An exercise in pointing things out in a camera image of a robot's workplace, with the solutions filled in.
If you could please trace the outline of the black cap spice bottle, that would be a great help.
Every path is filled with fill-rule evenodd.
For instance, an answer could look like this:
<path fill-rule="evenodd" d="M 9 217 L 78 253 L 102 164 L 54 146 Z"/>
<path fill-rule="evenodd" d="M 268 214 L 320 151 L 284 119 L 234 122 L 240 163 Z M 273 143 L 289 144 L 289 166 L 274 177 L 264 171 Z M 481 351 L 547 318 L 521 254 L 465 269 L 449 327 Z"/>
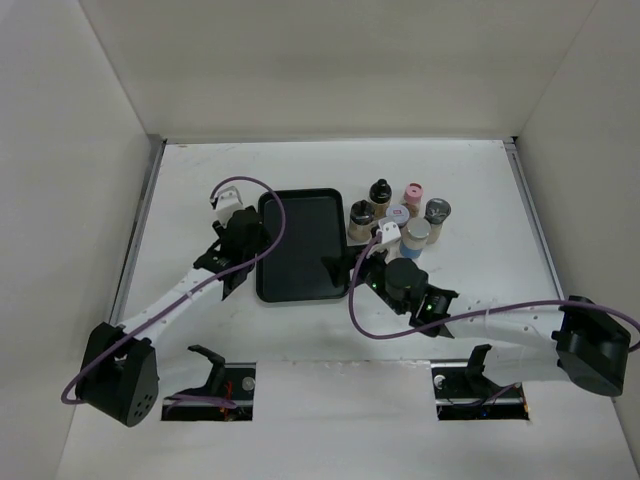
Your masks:
<path fill-rule="evenodd" d="M 358 243 L 368 242 L 374 223 L 374 208 L 367 200 L 356 201 L 349 212 L 348 236 Z"/>

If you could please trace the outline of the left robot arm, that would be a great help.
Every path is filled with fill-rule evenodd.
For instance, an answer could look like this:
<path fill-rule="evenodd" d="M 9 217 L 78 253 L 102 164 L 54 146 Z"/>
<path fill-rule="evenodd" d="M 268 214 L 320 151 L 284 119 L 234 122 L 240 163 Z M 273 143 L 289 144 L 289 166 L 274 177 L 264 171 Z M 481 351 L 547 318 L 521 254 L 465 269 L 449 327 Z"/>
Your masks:
<path fill-rule="evenodd" d="M 218 239 L 172 289 L 136 316 L 93 329 L 74 384 L 78 400 L 126 427 L 148 415 L 160 394 L 156 348 L 162 334 L 226 300 L 271 246 L 253 206 L 237 209 L 213 227 Z"/>

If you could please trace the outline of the pink cap spice bottle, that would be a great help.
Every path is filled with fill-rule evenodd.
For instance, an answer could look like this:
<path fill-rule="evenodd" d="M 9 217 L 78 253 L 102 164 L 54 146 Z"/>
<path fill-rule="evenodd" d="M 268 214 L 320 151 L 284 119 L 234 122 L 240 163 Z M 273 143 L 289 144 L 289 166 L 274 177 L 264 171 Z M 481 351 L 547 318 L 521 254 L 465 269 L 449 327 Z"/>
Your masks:
<path fill-rule="evenodd" d="M 423 187 L 418 183 L 413 182 L 406 187 L 403 195 L 403 205 L 408 210 L 411 218 L 415 218 L 420 214 L 423 194 Z"/>

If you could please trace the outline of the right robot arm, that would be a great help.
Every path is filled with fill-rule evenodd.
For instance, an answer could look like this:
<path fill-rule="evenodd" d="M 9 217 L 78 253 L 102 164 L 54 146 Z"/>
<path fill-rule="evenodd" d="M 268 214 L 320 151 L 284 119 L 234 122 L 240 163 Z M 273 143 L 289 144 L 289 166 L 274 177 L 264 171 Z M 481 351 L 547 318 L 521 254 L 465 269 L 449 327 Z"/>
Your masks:
<path fill-rule="evenodd" d="M 490 306 L 432 285 L 410 259 L 388 261 L 364 246 L 321 262 L 334 285 L 350 294 L 365 285 L 408 316 L 410 334 L 478 340 L 462 376 L 479 400 L 528 381 L 568 381 L 605 397 L 623 392 L 631 335 L 620 315 L 586 297 Z"/>

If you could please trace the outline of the blue label bead jar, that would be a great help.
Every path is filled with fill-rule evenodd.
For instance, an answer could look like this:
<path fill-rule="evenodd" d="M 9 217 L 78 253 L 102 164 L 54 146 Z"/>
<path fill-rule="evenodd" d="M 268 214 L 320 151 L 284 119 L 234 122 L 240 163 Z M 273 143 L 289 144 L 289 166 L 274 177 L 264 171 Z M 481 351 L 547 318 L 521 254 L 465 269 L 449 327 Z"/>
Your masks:
<path fill-rule="evenodd" d="M 400 255 L 412 260 L 418 259 L 427 244 L 430 232 L 431 225 L 426 219 L 411 218 L 401 231 Z"/>

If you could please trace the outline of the red label white lid jar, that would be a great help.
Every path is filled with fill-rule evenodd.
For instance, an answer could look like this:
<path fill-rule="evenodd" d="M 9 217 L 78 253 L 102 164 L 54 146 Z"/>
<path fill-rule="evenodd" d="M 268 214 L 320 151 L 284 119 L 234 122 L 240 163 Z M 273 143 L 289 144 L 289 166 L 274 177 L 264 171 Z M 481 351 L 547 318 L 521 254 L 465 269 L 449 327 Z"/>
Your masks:
<path fill-rule="evenodd" d="M 411 218 L 409 210 L 402 204 L 391 204 L 386 209 L 385 217 L 391 219 L 399 228 L 403 228 Z"/>

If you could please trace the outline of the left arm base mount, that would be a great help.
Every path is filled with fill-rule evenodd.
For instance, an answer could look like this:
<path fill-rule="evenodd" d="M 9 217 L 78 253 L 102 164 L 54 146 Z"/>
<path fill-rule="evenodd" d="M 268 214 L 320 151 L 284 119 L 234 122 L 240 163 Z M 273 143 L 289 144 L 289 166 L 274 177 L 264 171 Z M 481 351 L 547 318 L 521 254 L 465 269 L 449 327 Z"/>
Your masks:
<path fill-rule="evenodd" d="M 243 422 L 253 419 L 257 383 L 254 362 L 232 362 L 201 345 L 161 373 L 165 422 Z"/>

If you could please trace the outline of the clear dome cap shaker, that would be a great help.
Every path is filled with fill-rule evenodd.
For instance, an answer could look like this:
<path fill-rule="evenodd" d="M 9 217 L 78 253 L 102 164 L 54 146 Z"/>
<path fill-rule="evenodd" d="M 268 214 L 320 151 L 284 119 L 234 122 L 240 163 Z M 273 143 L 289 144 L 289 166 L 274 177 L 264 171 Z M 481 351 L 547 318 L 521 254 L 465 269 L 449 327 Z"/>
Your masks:
<path fill-rule="evenodd" d="M 442 198 L 432 198 L 426 203 L 424 219 L 430 225 L 427 244 L 432 245 L 440 237 L 445 220 L 451 214 L 451 205 Z"/>

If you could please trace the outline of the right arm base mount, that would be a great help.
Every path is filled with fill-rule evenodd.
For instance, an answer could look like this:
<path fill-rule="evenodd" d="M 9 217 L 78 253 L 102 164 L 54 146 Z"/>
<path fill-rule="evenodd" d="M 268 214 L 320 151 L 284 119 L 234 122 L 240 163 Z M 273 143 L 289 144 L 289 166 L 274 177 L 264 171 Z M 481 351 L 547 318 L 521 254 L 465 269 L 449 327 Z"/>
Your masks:
<path fill-rule="evenodd" d="M 499 386 L 484 376 L 490 345 L 474 348 L 468 360 L 431 363 L 436 415 L 440 421 L 529 420 L 520 384 Z"/>

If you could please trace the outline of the black knob spice bottle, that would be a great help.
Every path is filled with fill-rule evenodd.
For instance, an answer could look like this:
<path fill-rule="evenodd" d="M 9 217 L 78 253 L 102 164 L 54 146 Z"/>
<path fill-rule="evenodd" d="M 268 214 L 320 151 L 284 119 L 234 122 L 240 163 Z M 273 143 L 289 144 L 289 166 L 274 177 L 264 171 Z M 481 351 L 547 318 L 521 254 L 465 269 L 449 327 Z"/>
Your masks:
<path fill-rule="evenodd" d="M 374 209 L 374 218 L 380 219 L 385 216 L 386 210 L 391 203 L 392 188 L 386 179 L 380 178 L 373 183 L 369 189 L 369 201 Z"/>

